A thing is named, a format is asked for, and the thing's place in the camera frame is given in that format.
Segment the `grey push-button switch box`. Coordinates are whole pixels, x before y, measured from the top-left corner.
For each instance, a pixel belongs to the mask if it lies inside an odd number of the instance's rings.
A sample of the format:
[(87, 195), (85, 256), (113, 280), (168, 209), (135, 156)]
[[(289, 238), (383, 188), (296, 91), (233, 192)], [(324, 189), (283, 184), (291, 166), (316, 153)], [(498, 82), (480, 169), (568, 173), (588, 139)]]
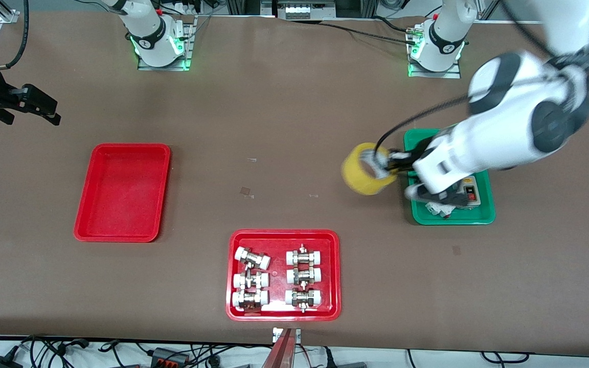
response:
[(461, 179), (458, 184), (458, 193), (467, 197), (465, 205), (459, 205), (458, 208), (474, 209), (481, 205), (481, 196), (479, 194), (479, 187), (474, 175), (467, 176)]

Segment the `black orange power adapter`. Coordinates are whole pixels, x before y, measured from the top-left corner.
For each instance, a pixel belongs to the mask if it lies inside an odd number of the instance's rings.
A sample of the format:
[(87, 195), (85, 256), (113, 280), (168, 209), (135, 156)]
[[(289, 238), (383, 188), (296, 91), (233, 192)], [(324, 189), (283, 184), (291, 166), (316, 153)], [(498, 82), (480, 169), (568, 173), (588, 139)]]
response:
[(185, 368), (189, 363), (189, 355), (183, 352), (161, 348), (150, 352), (150, 368)]

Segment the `white terminal strip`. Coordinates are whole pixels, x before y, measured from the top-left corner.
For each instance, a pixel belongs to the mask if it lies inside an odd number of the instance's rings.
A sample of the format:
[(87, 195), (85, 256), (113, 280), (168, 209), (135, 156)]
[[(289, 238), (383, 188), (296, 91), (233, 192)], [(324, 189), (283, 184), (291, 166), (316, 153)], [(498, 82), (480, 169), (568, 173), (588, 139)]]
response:
[(277, 14), (281, 19), (291, 21), (321, 21), (335, 18), (334, 0), (278, 0)]

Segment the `red metal profile bar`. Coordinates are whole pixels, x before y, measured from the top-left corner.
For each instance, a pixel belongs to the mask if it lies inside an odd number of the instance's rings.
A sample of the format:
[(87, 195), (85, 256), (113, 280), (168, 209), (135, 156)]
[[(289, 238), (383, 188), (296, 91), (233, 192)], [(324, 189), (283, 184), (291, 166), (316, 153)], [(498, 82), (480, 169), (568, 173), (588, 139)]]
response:
[(301, 329), (273, 328), (272, 342), (262, 368), (294, 368), (295, 349), (301, 344)]

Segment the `aluminium frame corner bracket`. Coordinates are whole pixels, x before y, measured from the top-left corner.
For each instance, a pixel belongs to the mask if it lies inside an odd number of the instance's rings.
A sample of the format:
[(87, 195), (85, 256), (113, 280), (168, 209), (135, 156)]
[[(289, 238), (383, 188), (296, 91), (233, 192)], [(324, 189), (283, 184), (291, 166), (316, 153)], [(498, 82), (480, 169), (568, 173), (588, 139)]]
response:
[(18, 21), (19, 11), (0, 0), (0, 24), (13, 24)]

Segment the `white circuit breaker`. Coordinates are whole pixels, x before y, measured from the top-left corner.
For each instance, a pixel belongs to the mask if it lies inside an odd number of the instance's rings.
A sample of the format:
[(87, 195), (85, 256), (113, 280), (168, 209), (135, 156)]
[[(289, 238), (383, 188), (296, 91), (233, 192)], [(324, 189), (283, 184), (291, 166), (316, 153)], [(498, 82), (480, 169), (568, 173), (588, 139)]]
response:
[(437, 202), (428, 202), (425, 204), (425, 207), (427, 211), (430, 212), (430, 214), (442, 217), (444, 219), (449, 218), (452, 212), (457, 208), (455, 205)]

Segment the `white metal pipe fitting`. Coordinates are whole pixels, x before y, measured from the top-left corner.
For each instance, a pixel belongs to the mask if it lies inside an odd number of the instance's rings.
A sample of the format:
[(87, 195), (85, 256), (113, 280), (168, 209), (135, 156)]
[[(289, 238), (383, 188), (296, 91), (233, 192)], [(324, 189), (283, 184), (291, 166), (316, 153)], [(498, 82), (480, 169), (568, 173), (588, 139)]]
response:
[(321, 264), (321, 252), (318, 250), (308, 250), (302, 244), (299, 249), (287, 251), (285, 260), (288, 266), (298, 267), (304, 264), (318, 266)]
[(258, 268), (268, 270), (271, 257), (264, 253), (253, 253), (249, 248), (238, 247), (234, 254), (234, 259), (244, 264), (247, 268)]
[(231, 294), (231, 303), (239, 310), (261, 309), (269, 304), (269, 292), (267, 290), (254, 292), (246, 290), (235, 291)]
[(321, 291), (317, 289), (308, 290), (286, 290), (284, 293), (286, 304), (298, 308), (302, 313), (309, 308), (315, 308), (321, 305)]
[(251, 270), (246, 270), (244, 273), (233, 274), (232, 284), (236, 289), (263, 289), (269, 287), (269, 274), (266, 272), (257, 271), (252, 273)]
[(298, 268), (288, 269), (286, 270), (286, 280), (288, 284), (302, 287), (318, 283), (321, 281), (321, 269), (318, 267), (309, 267), (302, 270)]

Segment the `red tray holding fittings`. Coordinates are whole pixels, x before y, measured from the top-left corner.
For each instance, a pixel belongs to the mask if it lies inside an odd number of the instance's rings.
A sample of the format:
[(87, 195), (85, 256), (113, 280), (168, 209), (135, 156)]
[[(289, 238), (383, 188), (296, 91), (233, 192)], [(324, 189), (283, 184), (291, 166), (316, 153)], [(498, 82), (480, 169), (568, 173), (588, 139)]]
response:
[[(321, 252), (321, 264), (298, 267), (286, 264), (286, 253), (304, 245), (308, 250)], [(268, 270), (247, 268), (234, 259), (238, 247), (249, 248), (253, 253), (264, 253), (271, 257)], [(229, 242), (229, 263), (226, 287), (226, 314), (234, 321), (332, 321), (341, 314), (341, 256), (339, 255), (339, 237), (329, 229), (240, 229), (231, 235)], [(287, 283), (286, 270), (309, 267), (321, 269), (321, 281), (305, 287)], [(269, 304), (261, 309), (239, 310), (231, 303), (231, 294), (236, 289), (232, 284), (233, 274), (251, 270), (269, 274), (269, 287), (260, 290), (269, 292)], [(302, 313), (298, 308), (286, 304), (286, 290), (317, 289), (321, 291), (321, 305), (309, 308)]]

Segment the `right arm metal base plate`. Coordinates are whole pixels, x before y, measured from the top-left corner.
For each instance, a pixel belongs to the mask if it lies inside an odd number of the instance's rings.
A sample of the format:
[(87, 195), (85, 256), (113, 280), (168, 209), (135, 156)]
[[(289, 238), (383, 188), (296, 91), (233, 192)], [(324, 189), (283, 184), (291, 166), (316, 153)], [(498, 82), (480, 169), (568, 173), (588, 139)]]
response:
[(153, 49), (143, 48), (131, 36), (131, 43), (137, 56), (137, 70), (139, 71), (169, 71), (184, 72), (190, 69), (196, 31), (199, 17), (194, 16), (191, 21), (173, 18), (171, 15), (161, 15), (165, 21), (165, 32), (161, 39), (154, 44)]

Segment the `green plastic tray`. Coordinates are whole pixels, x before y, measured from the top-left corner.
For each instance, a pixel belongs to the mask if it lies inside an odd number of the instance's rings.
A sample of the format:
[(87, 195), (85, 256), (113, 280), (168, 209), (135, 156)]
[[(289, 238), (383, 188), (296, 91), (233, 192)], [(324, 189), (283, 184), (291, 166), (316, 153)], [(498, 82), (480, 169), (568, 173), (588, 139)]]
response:
[[(405, 150), (411, 150), (428, 137), (439, 132), (439, 129), (411, 129), (404, 134), (403, 146)], [(495, 204), (493, 200), (491, 183), (487, 171), (481, 171), (472, 175), (476, 183), (477, 197), (481, 204), (472, 209), (456, 208), (449, 218), (433, 215), (426, 208), (426, 203), (411, 200), (412, 217), (418, 224), (426, 226), (450, 226), (450, 225), (477, 225), (491, 224), (496, 218)]]

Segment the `empty red plastic tray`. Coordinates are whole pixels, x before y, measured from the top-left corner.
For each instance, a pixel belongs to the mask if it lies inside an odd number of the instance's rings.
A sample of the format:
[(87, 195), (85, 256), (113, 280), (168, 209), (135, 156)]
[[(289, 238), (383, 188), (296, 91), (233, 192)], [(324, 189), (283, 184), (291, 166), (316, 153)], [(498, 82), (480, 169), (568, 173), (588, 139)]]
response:
[(149, 243), (161, 230), (170, 172), (166, 144), (99, 144), (91, 154), (73, 235), (82, 242)]

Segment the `yellow tape roll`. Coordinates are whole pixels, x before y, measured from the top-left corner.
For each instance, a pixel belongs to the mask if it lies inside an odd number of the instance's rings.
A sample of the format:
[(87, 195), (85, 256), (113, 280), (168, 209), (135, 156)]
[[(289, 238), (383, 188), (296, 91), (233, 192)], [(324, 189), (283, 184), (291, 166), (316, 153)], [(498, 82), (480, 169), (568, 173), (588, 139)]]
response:
[(397, 175), (376, 176), (376, 165), (388, 165), (388, 163), (375, 162), (375, 151), (385, 153), (388, 149), (377, 148), (374, 143), (359, 144), (351, 150), (342, 163), (341, 174), (345, 184), (359, 195), (377, 195), (397, 179)]

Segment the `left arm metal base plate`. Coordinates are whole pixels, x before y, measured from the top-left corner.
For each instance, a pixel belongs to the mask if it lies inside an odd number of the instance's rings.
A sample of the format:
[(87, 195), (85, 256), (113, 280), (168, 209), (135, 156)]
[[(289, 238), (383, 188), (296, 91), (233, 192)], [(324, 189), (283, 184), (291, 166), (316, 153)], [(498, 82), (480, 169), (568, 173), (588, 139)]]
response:
[(423, 24), (416, 24), (415, 28), (407, 28), (406, 40), (412, 41), (413, 45), (407, 45), (407, 76), (420, 78), (439, 78), (439, 79), (460, 79), (460, 57), (465, 42), (461, 44), (453, 58), (453, 64), (444, 71), (428, 70), (419, 63), (419, 55), (423, 51), (425, 41), (423, 39)]

